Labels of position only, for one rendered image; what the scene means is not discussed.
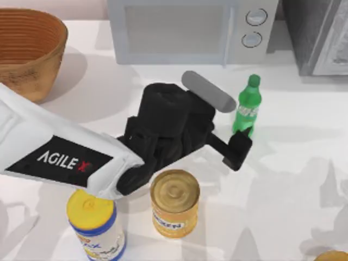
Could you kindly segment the microwave oven knob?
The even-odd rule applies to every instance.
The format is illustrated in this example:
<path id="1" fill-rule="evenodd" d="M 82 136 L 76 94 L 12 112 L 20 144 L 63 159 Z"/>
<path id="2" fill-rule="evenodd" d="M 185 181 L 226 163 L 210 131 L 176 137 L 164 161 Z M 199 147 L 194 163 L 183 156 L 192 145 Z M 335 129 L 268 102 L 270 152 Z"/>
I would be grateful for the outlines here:
<path id="1" fill-rule="evenodd" d="M 252 32 L 249 34 L 245 34 L 241 38 L 241 43 L 246 48 L 255 48 L 255 47 L 259 46 L 262 43 L 262 41 L 263 41 L 263 37 L 258 32 Z"/>
<path id="2" fill-rule="evenodd" d="M 268 14 L 264 9 L 251 10 L 246 15 L 246 22 L 251 26 L 260 26 L 268 18 Z"/>

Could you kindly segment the golden yellow can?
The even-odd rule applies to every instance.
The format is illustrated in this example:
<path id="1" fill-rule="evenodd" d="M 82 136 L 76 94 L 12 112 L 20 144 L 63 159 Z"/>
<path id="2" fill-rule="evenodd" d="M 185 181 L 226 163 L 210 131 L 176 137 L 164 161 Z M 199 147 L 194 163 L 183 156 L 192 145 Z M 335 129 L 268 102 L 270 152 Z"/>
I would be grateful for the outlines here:
<path id="1" fill-rule="evenodd" d="M 191 173 L 163 171 L 153 180 L 150 196 L 153 225 L 161 235 L 179 239 L 196 227 L 200 186 Z"/>

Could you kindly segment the white canister with yellow lid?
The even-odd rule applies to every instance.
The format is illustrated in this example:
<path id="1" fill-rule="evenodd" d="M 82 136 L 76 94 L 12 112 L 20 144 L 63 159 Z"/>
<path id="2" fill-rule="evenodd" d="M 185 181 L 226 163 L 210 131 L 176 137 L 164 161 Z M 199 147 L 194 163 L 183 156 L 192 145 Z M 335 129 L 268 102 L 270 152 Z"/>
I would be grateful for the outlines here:
<path id="1" fill-rule="evenodd" d="M 112 200 L 76 190 L 66 213 L 90 261 L 119 261 L 126 249 L 126 235 Z"/>

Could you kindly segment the pale grey rounded box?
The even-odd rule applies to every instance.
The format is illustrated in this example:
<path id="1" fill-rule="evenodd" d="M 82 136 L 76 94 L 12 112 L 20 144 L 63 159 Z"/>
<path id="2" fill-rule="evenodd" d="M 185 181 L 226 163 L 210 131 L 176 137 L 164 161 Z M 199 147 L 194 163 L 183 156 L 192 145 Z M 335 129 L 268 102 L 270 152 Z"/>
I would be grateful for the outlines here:
<path id="1" fill-rule="evenodd" d="M 185 71 L 181 81 L 188 90 L 222 113 L 231 113 L 237 108 L 233 97 L 195 71 Z"/>

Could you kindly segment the green bottle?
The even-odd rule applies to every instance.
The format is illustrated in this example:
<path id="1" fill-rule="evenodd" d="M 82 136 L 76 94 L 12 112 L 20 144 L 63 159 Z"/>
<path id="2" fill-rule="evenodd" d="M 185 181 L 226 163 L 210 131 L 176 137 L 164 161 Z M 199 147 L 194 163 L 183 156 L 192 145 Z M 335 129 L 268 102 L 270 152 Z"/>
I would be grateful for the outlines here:
<path id="1" fill-rule="evenodd" d="M 250 129 L 248 136 L 252 136 L 259 106 L 262 102 L 259 91 L 260 80 L 261 77 L 257 74 L 250 75 L 247 86 L 239 94 L 239 105 L 232 126 L 233 134 L 238 130 L 242 132 Z"/>

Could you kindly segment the orange round object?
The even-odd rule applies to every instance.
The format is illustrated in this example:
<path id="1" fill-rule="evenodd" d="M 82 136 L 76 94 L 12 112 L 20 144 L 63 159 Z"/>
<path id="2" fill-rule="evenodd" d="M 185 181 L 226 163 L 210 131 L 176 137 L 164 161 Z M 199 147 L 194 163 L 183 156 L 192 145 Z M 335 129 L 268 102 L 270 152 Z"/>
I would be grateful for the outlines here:
<path id="1" fill-rule="evenodd" d="M 348 261 L 348 253 L 330 250 L 318 255 L 313 261 Z"/>

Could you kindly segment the brown plant pot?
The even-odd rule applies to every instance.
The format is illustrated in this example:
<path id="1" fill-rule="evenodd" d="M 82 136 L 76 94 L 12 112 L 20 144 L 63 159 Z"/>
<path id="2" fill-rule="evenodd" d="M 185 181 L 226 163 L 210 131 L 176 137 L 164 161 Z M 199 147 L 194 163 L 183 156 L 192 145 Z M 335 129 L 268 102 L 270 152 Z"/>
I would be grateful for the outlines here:
<path id="1" fill-rule="evenodd" d="M 57 78 L 68 34 L 52 14 L 0 7 L 0 83 L 32 102 L 43 101 Z"/>

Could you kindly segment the pale microwave oven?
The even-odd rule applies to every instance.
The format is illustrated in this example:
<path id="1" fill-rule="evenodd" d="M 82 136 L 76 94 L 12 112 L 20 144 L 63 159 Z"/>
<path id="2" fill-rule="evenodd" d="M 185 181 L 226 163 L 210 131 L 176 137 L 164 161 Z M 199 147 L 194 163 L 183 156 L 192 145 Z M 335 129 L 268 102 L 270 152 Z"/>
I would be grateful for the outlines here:
<path id="1" fill-rule="evenodd" d="M 119 64 L 222 65 L 229 20 L 234 23 L 229 64 L 256 64 L 268 48 L 279 0 L 107 0 L 116 60 Z M 246 15 L 264 9 L 267 20 L 251 26 Z M 262 43 L 246 48 L 245 34 L 258 32 Z"/>

